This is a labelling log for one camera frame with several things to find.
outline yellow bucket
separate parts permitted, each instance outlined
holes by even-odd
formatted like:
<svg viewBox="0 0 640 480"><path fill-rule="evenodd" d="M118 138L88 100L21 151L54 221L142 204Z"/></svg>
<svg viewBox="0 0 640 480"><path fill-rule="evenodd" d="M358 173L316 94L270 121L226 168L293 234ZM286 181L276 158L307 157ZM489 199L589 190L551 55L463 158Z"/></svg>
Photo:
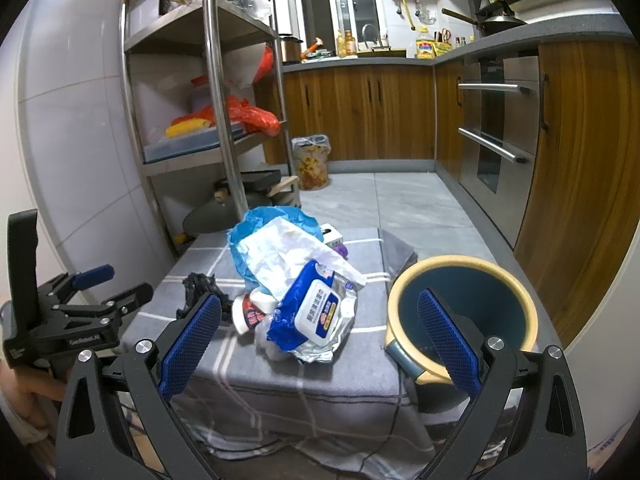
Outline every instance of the yellow bucket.
<svg viewBox="0 0 640 480"><path fill-rule="evenodd" d="M512 274L471 256L428 258L398 277L387 311L385 348L417 384L451 384L418 320L418 294L425 288L435 290L455 314L471 318L485 337L498 336L513 349L533 349L538 314Z"/></svg>

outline frying pan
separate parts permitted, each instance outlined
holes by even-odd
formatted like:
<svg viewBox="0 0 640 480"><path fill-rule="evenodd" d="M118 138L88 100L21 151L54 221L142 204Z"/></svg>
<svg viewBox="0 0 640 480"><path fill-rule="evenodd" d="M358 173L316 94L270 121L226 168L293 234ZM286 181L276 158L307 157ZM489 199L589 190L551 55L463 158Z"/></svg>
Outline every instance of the frying pan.
<svg viewBox="0 0 640 480"><path fill-rule="evenodd" d="M443 8L442 13L446 14L447 16L451 16L452 18L462 20L463 22L471 23L471 25L475 25L487 35L495 34L496 32L502 32L504 30L509 30L513 27L519 27L520 25L527 25L527 22L523 22L515 16L492 16L484 20L484 22L478 23L477 20L465 16L464 14L459 14L454 10Z"/></svg>

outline wet wipes package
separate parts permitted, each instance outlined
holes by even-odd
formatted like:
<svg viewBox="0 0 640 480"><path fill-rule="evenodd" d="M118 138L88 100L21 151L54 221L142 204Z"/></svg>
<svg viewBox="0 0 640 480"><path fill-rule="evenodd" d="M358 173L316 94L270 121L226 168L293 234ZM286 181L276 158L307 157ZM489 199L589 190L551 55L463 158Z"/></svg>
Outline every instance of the wet wipes package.
<svg viewBox="0 0 640 480"><path fill-rule="evenodd" d="M273 313L267 338L304 362L331 362L355 316L353 283L309 261Z"/></svg>

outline plastic bottle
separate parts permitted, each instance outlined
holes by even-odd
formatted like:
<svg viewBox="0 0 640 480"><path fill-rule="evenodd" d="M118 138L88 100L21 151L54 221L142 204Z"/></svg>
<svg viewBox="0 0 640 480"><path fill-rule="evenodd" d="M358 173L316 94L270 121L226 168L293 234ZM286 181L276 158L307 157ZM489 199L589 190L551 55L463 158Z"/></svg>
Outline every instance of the plastic bottle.
<svg viewBox="0 0 640 480"><path fill-rule="evenodd" d="M415 57L418 59L433 59L436 53L433 50L433 41L429 37L427 27L420 28L420 34L415 40Z"/></svg>
<svg viewBox="0 0 640 480"><path fill-rule="evenodd" d="M344 43L346 45L347 56L353 56L358 51L356 39L351 35L350 30L344 31Z"/></svg>
<svg viewBox="0 0 640 480"><path fill-rule="evenodd" d="M335 38L335 53L338 57L345 57L347 55L347 44L341 30L338 31L338 36Z"/></svg>

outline oven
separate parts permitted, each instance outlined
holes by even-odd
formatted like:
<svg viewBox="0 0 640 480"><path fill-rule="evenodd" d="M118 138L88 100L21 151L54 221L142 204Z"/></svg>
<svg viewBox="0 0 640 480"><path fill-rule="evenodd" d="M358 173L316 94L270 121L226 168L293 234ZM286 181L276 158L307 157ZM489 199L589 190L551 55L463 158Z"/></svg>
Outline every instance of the oven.
<svg viewBox="0 0 640 480"><path fill-rule="evenodd" d="M529 198L540 124L538 56L465 66L460 184L513 247Z"/></svg>

